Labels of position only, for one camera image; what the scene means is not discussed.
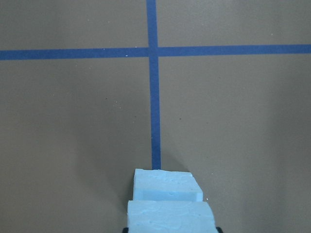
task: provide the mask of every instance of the blue tape line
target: blue tape line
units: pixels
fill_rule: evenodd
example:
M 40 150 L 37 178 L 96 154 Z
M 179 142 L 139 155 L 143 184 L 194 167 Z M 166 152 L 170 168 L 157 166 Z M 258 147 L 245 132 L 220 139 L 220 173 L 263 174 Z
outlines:
M 148 48 L 0 50 L 0 60 L 147 57 Z
M 146 3 L 149 42 L 152 169 L 161 169 L 159 58 L 157 46 L 156 0 L 147 0 Z
M 311 45 L 234 45 L 158 48 L 158 55 L 161 57 L 300 53 L 311 53 Z

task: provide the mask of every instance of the blue painter's tape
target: blue painter's tape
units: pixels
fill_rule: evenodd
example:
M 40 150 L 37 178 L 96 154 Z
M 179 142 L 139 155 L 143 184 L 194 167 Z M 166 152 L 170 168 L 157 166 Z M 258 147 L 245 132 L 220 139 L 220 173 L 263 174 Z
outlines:
M 2 50 L 0 60 L 148 57 L 148 48 Z
M 311 45 L 234 45 L 158 48 L 158 55 L 161 57 L 300 53 L 311 53 Z
M 161 169 L 159 58 L 157 46 L 156 0 L 147 0 L 146 4 L 149 42 L 152 169 Z

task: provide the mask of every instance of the gray floor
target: gray floor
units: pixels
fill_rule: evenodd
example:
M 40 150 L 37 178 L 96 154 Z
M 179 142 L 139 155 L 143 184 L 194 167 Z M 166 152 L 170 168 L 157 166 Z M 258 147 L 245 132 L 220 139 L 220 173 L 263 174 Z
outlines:
M 310 44 L 311 2 L 159 0 L 160 46 Z M 146 4 L 2 1 L 1 50 L 146 47 Z M 225 233 L 311 232 L 311 55 L 159 59 L 162 165 Z M 112 233 L 151 168 L 148 58 L 0 62 L 0 232 Z

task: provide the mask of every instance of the light blue foam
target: light blue foam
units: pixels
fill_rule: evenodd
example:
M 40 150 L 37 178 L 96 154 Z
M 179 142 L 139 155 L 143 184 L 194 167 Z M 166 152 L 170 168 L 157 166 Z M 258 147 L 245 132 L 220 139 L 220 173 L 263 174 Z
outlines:
M 129 201 L 127 223 L 129 233 L 217 233 L 202 201 Z
M 203 201 L 190 172 L 135 169 L 133 200 Z

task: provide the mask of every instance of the black base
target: black base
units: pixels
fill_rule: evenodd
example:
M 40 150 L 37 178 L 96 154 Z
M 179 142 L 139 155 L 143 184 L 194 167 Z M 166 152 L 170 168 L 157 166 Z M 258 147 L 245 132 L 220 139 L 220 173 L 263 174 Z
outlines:
M 218 233 L 224 233 L 220 227 L 216 227 L 216 229 L 218 230 Z M 122 233 L 128 233 L 128 227 L 123 228 Z

